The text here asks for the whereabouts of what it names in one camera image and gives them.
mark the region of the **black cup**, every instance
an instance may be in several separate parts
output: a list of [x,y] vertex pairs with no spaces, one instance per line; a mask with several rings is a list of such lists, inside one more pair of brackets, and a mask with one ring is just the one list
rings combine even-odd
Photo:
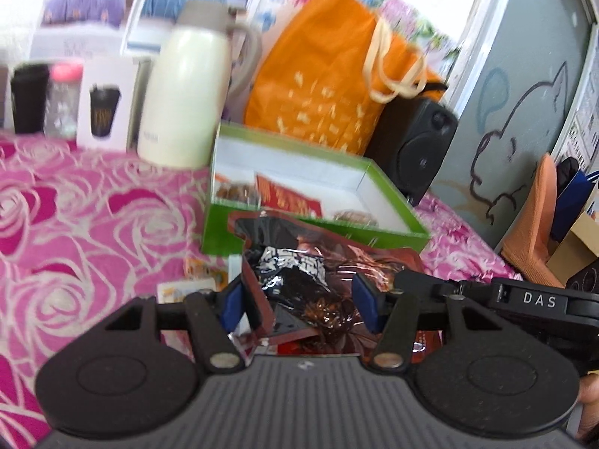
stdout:
[[44,128],[50,69],[46,64],[24,64],[10,80],[14,132],[38,133]]
[[115,119],[116,108],[119,106],[121,91],[117,86],[94,86],[89,91],[91,102],[92,135],[104,138],[110,135]]

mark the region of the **tablecloth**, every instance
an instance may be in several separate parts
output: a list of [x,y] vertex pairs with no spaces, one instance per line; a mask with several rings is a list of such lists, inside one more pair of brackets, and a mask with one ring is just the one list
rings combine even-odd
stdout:
[[[127,300],[179,280],[185,257],[203,257],[207,178],[0,133],[0,435],[13,447],[49,431],[33,395],[43,362]],[[434,196],[417,213],[432,231],[422,253],[429,273],[515,275]]]

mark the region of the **beige bag handle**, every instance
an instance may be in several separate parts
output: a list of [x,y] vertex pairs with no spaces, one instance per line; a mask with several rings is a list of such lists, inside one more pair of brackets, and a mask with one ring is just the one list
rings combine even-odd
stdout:
[[[424,86],[426,86],[426,56],[422,55],[420,51],[418,51],[420,56],[402,80],[391,80],[384,73],[383,62],[391,48],[392,37],[393,31],[391,30],[391,27],[384,18],[379,17],[376,27],[374,28],[373,38],[370,42],[370,47],[366,54],[366,60],[364,61],[364,67],[362,69],[362,74],[366,81],[366,87],[368,88],[370,98],[381,104],[389,103],[397,96],[414,98],[423,92]],[[392,91],[391,94],[383,94],[376,89],[372,89],[372,73],[377,56],[378,75],[384,85]],[[418,76],[420,76],[418,85],[414,86],[414,81]]]

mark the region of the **white thermos jug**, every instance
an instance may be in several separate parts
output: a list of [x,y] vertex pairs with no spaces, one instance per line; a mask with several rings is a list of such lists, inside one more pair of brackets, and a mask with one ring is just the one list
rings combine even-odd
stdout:
[[[229,86],[234,30],[247,33],[247,51]],[[179,169],[208,165],[227,95],[235,95],[249,84],[261,53],[258,31],[235,22],[227,6],[188,1],[150,76],[137,144],[139,156]]]

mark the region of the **pink bottle cap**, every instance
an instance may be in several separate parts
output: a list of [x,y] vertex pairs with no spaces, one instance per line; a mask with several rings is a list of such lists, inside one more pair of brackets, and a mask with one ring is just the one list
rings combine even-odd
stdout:
[[81,80],[82,76],[83,64],[76,62],[61,62],[50,69],[50,79],[54,82],[74,82]]

